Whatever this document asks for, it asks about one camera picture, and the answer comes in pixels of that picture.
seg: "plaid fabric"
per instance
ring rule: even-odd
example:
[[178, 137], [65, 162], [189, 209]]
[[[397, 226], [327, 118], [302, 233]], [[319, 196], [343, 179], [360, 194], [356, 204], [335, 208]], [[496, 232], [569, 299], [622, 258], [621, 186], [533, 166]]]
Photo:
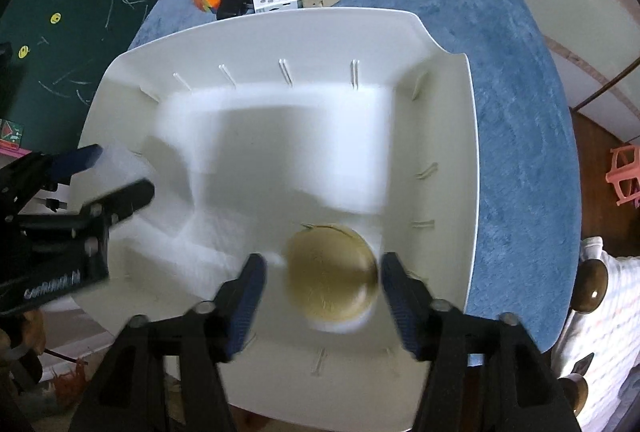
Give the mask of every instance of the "plaid fabric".
[[596, 258], [609, 272], [607, 293], [593, 313], [572, 313], [552, 351], [551, 369], [560, 378], [591, 352], [584, 378], [587, 402], [578, 415], [583, 432], [599, 432], [620, 403], [618, 391], [640, 353], [640, 257], [614, 258], [600, 237], [580, 243], [580, 260]]

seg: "blue tablecloth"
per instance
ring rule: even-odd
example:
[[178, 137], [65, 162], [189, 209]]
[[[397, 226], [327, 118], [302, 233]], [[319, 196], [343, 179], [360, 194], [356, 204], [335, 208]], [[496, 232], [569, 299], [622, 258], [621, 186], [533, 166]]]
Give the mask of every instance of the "blue tablecloth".
[[[480, 217], [467, 311], [488, 318], [513, 311], [539, 348], [548, 349], [575, 279], [580, 186], [562, 84], [524, 1], [338, 5], [412, 11], [444, 49], [468, 56], [478, 110]], [[191, 0], [159, 0], [131, 47], [212, 21], [215, 15]]]

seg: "chalkboard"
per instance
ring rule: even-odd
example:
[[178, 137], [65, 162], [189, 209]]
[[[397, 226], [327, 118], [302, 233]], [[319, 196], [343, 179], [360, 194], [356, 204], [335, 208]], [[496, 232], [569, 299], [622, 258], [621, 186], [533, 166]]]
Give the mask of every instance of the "chalkboard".
[[0, 42], [14, 50], [0, 70], [0, 118], [23, 126], [22, 148], [78, 146], [102, 75], [157, 1], [11, 1], [0, 18]]

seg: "screw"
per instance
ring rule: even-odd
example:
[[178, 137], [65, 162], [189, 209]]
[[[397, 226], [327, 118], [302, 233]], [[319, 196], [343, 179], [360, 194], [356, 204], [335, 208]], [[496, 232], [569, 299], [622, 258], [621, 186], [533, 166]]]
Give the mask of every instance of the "screw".
[[436, 298], [431, 302], [431, 309], [434, 311], [440, 311], [441, 313], [446, 313], [451, 310], [451, 304], [446, 300]]
[[508, 326], [517, 326], [520, 322], [514, 313], [502, 313], [498, 318], [500, 318], [500, 322], [504, 322]]
[[102, 205], [100, 203], [96, 203], [89, 207], [89, 213], [92, 217], [97, 217], [102, 213]]
[[89, 237], [84, 241], [84, 252], [86, 253], [86, 256], [94, 256], [96, 253], [98, 253], [99, 249], [100, 247], [98, 245], [98, 239], [96, 237]]
[[196, 311], [196, 313], [199, 315], [208, 315], [215, 308], [216, 305], [213, 302], [207, 300], [196, 305], [194, 311]]
[[134, 329], [137, 329], [144, 326], [148, 321], [149, 319], [144, 315], [135, 315], [131, 317], [127, 325], [129, 327], [133, 327]]

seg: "pink chair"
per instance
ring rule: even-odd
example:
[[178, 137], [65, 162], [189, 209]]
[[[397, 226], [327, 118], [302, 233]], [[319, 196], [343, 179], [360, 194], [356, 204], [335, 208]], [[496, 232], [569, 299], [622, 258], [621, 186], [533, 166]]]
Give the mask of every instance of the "pink chair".
[[[630, 163], [625, 153], [633, 151], [633, 161]], [[618, 206], [629, 201], [640, 199], [640, 147], [628, 145], [611, 149], [611, 171], [605, 175], [608, 183], [611, 183], [618, 195]], [[624, 163], [618, 166], [618, 157]], [[625, 186], [626, 193], [622, 191], [621, 183], [628, 181]]]

